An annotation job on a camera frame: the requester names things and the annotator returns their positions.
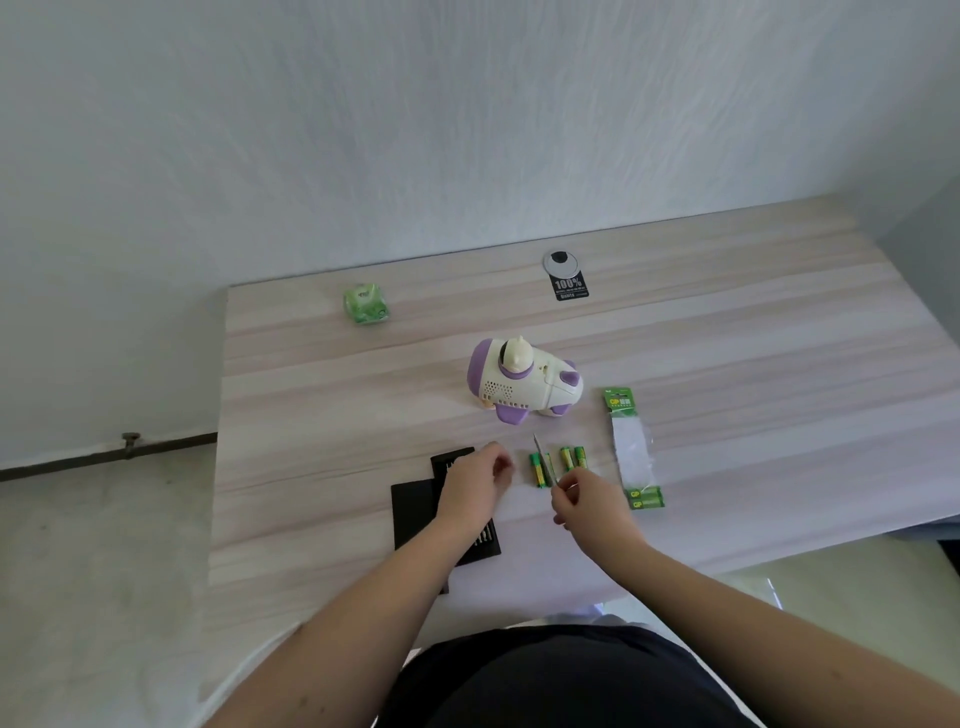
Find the person's left hand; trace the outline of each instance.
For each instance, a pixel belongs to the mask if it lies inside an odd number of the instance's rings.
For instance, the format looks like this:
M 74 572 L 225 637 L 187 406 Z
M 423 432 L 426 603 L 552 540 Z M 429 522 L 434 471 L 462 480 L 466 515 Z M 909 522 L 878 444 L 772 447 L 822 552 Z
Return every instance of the person's left hand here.
M 446 472 L 437 521 L 465 530 L 475 539 L 514 477 L 514 461 L 499 443 L 458 457 Z

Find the black label sticker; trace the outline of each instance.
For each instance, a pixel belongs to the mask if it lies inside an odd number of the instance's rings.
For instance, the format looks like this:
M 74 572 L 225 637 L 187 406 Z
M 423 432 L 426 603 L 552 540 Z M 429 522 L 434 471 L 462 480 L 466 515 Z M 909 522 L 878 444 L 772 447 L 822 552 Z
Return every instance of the black label sticker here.
M 550 276 L 550 282 L 553 283 L 553 292 L 557 294 L 557 301 L 585 299 L 590 295 L 584 281 L 583 271 L 577 271 L 577 275 L 572 279 L 559 279 L 556 276 Z

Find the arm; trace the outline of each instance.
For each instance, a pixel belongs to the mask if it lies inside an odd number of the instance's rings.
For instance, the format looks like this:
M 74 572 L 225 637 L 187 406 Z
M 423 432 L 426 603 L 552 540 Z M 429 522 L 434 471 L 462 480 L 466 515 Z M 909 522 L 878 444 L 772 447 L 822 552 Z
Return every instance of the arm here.
M 554 521 L 647 605 L 756 714 L 782 726 L 960 725 L 960 696 L 911 669 L 744 595 L 654 550 L 622 491 L 576 469 Z
M 370 726 L 433 600 L 512 475 L 497 443 L 459 458 L 437 518 L 291 635 L 207 728 Z

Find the wooden desk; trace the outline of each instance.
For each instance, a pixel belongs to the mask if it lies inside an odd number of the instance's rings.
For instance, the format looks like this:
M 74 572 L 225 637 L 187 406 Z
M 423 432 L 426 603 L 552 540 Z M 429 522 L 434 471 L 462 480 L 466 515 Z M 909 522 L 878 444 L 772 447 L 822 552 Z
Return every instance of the wooden desk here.
M 698 569 L 960 512 L 960 351 L 833 200 L 570 235 L 589 297 L 563 303 L 540 266 L 557 245 L 230 290 L 207 687 L 391 552 L 391 484 L 492 439 L 520 464 L 503 555 L 453 572 L 420 643 L 620 595 L 523 467 L 536 431 L 617 478 L 604 386 L 634 388 L 654 439 L 667 507 L 637 520 Z M 361 281 L 388 323 L 344 315 Z M 504 425 L 468 392 L 474 345 L 518 333 L 583 373 L 566 417 Z

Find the person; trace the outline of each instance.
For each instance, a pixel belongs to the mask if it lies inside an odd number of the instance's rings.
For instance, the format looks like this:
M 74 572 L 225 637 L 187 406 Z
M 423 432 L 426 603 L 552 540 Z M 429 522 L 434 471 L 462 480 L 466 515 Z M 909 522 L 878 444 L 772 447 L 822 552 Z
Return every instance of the person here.
M 513 471 L 497 443 L 459 458 L 436 519 L 283 640 L 207 728 L 753 725 L 689 652 L 639 626 L 492 630 L 403 667 Z M 596 474 L 567 473 L 551 497 L 554 522 L 767 725 L 960 725 L 960 696 L 657 551 Z

